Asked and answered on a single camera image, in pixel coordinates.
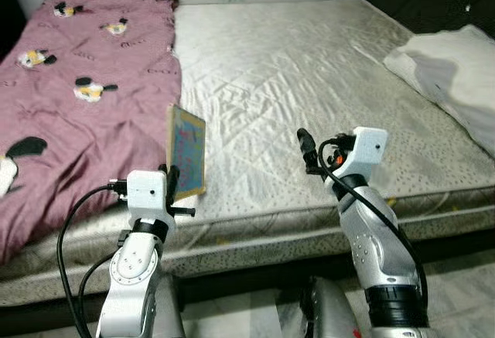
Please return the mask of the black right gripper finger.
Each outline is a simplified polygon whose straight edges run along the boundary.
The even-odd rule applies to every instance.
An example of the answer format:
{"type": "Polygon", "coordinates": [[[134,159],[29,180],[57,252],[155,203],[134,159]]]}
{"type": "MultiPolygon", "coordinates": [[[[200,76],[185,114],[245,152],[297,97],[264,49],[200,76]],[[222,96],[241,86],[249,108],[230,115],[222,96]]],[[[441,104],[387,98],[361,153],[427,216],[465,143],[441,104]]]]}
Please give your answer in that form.
{"type": "Polygon", "coordinates": [[[307,174],[319,174],[316,143],[303,127],[299,129],[299,143],[307,174]]]}

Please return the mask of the colourful yellow framed picture book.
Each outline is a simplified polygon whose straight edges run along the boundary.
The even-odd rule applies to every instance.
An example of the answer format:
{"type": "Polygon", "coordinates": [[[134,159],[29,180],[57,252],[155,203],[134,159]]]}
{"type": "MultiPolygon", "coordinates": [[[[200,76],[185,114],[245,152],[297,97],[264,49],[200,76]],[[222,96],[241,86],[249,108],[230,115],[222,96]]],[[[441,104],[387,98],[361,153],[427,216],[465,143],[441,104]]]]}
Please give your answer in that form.
{"type": "Polygon", "coordinates": [[[171,104],[166,116],[166,165],[178,176],[174,201],[205,193],[206,122],[197,115],[171,104]]]}

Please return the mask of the white pillow with green mark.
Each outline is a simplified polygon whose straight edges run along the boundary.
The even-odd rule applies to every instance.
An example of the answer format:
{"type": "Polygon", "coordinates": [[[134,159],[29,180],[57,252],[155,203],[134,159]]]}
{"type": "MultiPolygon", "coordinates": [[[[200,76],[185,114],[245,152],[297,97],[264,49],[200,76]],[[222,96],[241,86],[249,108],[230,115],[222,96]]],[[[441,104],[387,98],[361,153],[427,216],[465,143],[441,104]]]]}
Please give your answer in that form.
{"type": "Polygon", "coordinates": [[[383,63],[495,155],[495,41],[483,30],[468,24],[418,34],[383,63]]]}

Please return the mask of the white quilted mattress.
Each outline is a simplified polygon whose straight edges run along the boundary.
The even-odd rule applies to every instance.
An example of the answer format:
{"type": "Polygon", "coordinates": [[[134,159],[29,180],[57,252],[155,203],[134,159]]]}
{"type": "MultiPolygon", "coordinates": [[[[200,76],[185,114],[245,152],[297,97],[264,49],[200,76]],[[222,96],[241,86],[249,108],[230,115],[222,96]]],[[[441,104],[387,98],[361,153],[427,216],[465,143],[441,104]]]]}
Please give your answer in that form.
{"type": "MultiPolygon", "coordinates": [[[[356,127],[386,130],[387,148],[369,186],[392,210],[491,204],[494,213],[491,155],[384,65],[410,38],[361,0],[177,7],[173,52],[183,76],[177,105],[206,122],[206,190],[196,196],[195,217],[174,218],[166,240],[183,218],[212,224],[283,212],[337,214],[336,197],[306,172],[300,128],[318,142],[356,127]]],[[[118,249],[128,217],[117,194],[96,193],[70,225],[64,221],[15,257],[54,237],[60,277],[78,282],[118,249]]]]}

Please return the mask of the grey bed base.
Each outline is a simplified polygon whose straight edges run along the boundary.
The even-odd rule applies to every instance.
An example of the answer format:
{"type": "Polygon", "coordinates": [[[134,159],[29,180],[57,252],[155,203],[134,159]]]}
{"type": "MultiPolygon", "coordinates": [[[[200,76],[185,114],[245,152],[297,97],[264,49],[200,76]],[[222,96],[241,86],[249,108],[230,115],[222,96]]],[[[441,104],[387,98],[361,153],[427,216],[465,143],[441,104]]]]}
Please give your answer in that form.
{"type": "MultiPolygon", "coordinates": [[[[493,205],[396,204],[400,228],[411,241],[493,232],[493,205]]],[[[212,224],[183,218],[164,246],[162,268],[176,277],[201,277],[349,252],[335,210],[283,212],[212,224]]],[[[0,307],[63,299],[54,237],[29,246],[0,266],[0,307]]]]}

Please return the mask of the grey robot left leg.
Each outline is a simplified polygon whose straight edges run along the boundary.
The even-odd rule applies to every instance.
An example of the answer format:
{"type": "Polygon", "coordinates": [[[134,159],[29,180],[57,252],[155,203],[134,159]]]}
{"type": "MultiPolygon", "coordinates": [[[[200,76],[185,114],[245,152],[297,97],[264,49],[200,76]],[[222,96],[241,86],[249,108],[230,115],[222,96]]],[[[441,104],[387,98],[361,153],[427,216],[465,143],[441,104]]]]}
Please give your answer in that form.
{"type": "Polygon", "coordinates": [[[162,275],[159,278],[155,291],[155,317],[151,338],[186,338],[176,284],[171,275],[162,275]]]}

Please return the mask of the grey robot leg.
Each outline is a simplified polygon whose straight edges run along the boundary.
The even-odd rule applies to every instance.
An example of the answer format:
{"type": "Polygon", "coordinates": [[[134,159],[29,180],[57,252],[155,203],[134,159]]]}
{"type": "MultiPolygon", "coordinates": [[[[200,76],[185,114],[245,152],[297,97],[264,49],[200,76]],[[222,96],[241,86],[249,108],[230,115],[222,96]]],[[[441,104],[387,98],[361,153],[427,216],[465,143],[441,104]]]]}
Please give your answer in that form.
{"type": "Polygon", "coordinates": [[[151,338],[186,338],[176,284],[171,275],[162,275],[159,278],[155,291],[155,317],[151,338]]]}
{"type": "Polygon", "coordinates": [[[349,299],[332,279],[309,278],[299,306],[304,338],[363,338],[349,299]]]}

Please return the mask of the pink cartoon mouse blanket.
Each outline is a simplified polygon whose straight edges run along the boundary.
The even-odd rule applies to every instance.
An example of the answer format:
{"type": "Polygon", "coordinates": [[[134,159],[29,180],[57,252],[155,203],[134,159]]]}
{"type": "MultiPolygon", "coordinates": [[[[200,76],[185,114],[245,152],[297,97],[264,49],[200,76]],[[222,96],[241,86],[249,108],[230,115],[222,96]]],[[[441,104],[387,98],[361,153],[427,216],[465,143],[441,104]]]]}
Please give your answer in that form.
{"type": "Polygon", "coordinates": [[[89,189],[164,162],[178,0],[43,0],[0,61],[0,265],[89,189]]]}

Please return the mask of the grey robot right leg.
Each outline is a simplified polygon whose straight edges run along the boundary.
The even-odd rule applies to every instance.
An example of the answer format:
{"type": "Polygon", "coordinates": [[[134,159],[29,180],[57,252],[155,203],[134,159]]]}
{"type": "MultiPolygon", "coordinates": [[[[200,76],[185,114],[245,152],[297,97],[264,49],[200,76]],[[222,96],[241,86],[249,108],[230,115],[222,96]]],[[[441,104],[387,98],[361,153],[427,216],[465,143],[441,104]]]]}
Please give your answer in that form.
{"type": "Polygon", "coordinates": [[[349,299],[332,279],[309,278],[299,306],[304,338],[363,338],[349,299]]]}

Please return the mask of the dark padded bed end panel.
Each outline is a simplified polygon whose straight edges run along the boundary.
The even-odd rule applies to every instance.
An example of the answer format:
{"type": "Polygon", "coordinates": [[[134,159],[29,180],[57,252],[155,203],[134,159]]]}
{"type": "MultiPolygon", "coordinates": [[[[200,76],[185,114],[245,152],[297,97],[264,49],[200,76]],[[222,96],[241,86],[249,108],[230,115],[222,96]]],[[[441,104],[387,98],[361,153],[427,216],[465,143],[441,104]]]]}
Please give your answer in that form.
{"type": "Polygon", "coordinates": [[[20,40],[27,19],[18,0],[0,0],[0,62],[20,40]]]}

